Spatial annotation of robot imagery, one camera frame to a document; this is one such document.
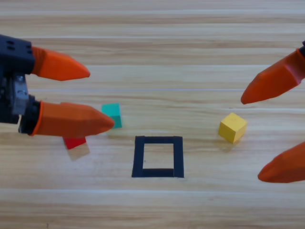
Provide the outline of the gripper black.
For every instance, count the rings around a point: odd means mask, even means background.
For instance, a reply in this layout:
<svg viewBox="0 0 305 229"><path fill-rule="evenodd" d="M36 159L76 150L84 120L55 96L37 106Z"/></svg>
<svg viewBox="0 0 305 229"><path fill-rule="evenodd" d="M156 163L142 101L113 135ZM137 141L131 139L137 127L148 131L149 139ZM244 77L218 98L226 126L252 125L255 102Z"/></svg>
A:
<svg viewBox="0 0 305 229"><path fill-rule="evenodd" d="M25 75L67 81L90 76L71 56L33 46L30 41L0 36L0 122L17 124L19 133L82 138L112 129L115 121L83 104L47 103L30 95Z"/></svg>

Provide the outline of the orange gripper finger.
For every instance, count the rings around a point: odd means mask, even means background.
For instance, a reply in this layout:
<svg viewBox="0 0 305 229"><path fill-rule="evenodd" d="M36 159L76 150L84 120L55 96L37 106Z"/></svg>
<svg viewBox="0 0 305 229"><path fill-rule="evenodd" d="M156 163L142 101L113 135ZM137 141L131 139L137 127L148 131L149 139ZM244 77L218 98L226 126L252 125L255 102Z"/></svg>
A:
<svg viewBox="0 0 305 229"><path fill-rule="evenodd" d="M241 103L250 104L278 97L305 78L305 43L294 52L261 71L245 89Z"/></svg>
<svg viewBox="0 0 305 229"><path fill-rule="evenodd" d="M290 148L263 167L258 179L269 183L292 183L305 180L305 143Z"/></svg>

